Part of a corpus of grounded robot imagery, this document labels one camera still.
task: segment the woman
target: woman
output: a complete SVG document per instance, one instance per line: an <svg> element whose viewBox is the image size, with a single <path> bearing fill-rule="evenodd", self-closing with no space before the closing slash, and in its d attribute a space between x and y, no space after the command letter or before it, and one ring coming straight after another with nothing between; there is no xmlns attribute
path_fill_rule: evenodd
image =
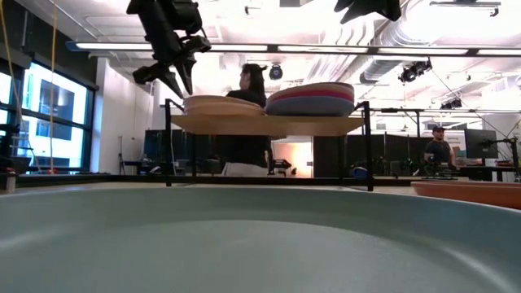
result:
<svg viewBox="0 0 521 293"><path fill-rule="evenodd" d="M266 67L258 64L244 64L239 82L240 90L232 90L226 96L240 98L266 106L264 77ZM270 141L266 136L222 136L219 137L221 158L225 162L222 171L227 177L266 177L268 163L266 153L270 150Z"/></svg>

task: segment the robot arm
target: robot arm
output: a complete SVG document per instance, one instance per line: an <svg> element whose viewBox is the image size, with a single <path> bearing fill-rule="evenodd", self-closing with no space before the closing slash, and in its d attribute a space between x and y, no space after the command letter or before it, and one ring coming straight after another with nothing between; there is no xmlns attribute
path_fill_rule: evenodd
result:
<svg viewBox="0 0 521 293"><path fill-rule="evenodd" d="M150 42L157 63L134 72L134 80L145 84L160 79L182 98L176 82L174 66L189 94L193 93L191 73L195 64L194 53L204 53L212 48L206 37L192 36L203 27L198 9L191 0L131 0L127 14L138 15L145 29L145 40ZM184 30L186 37L179 37L176 30Z"/></svg>
<svg viewBox="0 0 521 293"><path fill-rule="evenodd" d="M400 0L338 0L335 12L345 8L348 8L348 11L340 21L341 24L373 12L392 21L397 21L401 17Z"/></svg>

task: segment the tripod stand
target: tripod stand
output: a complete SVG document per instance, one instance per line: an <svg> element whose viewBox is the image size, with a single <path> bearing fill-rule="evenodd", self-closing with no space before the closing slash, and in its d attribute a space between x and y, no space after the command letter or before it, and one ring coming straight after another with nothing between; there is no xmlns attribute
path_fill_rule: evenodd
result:
<svg viewBox="0 0 521 293"><path fill-rule="evenodd" d="M119 136L119 137L117 137L117 139L120 143L120 153L117 154L117 156L120 160L120 175L121 175L121 170L123 170L123 175L126 175L125 174L125 162L123 161L123 137Z"/></svg>

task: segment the black shirt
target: black shirt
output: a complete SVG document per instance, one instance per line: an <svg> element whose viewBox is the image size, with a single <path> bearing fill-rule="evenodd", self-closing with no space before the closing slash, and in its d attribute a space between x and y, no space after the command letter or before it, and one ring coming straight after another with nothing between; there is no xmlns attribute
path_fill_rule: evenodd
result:
<svg viewBox="0 0 521 293"><path fill-rule="evenodd" d="M438 142L433 140L425 148L426 154L433 154L436 163L450 162L450 145L446 141Z"/></svg>
<svg viewBox="0 0 521 293"><path fill-rule="evenodd" d="M266 98L249 90L232 90L227 95L231 98L266 106ZM269 137L252 135L219 135L217 136L217 153L226 163L254 164L267 168L265 151L270 148Z"/></svg>

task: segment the wooden shelf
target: wooden shelf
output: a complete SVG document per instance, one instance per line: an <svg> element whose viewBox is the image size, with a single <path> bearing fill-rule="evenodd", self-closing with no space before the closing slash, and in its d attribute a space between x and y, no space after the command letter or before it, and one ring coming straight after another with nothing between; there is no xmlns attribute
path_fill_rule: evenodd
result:
<svg viewBox="0 0 521 293"><path fill-rule="evenodd" d="M364 124L362 118L302 116L172 116L188 133L210 135L343 136Z"/></svg>

